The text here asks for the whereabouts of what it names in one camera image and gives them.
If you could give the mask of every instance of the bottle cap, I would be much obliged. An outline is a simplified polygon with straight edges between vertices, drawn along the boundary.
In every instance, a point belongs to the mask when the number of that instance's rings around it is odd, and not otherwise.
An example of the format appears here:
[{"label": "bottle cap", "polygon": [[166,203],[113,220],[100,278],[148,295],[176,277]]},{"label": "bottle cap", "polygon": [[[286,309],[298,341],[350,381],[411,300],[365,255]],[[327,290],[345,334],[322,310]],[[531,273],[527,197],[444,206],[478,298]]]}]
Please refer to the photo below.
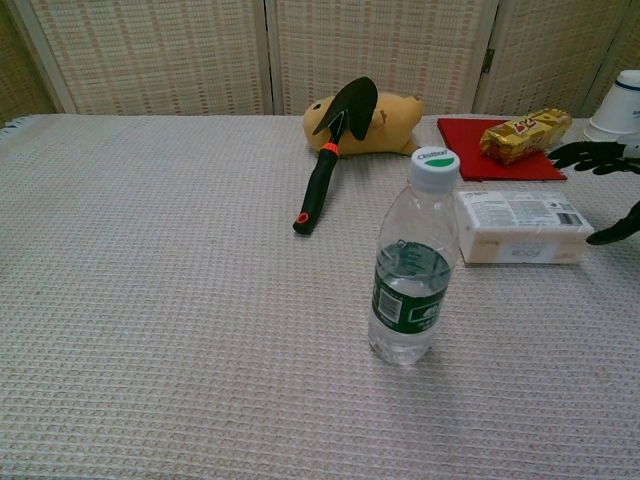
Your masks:
[{"label": "bottle cap", "polygon": [[458,180],[460,159],[444,147],[422,147],[411,155],[409,182],[424,193],[449,193]]}]

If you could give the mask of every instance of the water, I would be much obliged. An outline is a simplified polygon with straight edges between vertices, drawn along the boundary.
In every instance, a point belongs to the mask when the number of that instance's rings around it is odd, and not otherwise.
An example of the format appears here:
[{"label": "water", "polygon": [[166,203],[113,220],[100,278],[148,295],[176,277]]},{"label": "water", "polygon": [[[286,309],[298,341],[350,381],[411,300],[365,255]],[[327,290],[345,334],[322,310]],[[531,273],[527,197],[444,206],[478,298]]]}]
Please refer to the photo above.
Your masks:
[{"label": "water", "polygon": [[431,347],[451,268],[440,253],[399,240],[378,254],[369,343],[385,361],[410,365]]}]

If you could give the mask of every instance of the white box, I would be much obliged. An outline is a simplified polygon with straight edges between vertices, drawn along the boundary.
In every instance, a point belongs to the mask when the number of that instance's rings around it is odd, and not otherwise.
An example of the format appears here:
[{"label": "white box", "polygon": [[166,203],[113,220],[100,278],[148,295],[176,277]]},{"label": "white box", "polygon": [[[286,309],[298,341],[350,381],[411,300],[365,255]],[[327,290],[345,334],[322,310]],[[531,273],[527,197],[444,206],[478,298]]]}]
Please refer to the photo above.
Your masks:
[{"label": "white box", "polygon": [[577,263],[594,231],[557,192],[461,191],[456,215],[467,263]]}]

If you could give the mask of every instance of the bottle label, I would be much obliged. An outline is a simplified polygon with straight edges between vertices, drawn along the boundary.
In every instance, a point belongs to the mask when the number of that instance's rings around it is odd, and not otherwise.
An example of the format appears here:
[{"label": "bottle label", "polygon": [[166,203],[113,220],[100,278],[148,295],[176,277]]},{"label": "bottle label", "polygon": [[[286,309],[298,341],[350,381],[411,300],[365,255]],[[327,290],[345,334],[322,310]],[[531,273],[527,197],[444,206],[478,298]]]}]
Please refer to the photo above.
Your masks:
[{"label": "bottle label", "polygon": [[[428,296],[412,296],[399,292],[381,277],[409,282],[422,282]],[[407,334],[421,333],[431,328],[438,319],[447,290],[450,268],[435,250],[402,240],[383,249],[373,286],[372,307],[376,317],[390,329]]]}]

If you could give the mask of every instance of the white cup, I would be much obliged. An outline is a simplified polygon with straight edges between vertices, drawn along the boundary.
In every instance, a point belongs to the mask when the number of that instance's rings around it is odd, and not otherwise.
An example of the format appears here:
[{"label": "white cup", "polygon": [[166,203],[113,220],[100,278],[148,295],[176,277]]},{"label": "white cup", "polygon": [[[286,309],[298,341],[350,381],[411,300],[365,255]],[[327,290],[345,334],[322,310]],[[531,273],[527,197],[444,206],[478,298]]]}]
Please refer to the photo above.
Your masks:
[{"label": "white cup", "polygon": [[623,70],[584,134],[596,141],[615,141],[620,135],[635,132],[640,132],[640,70]]}]

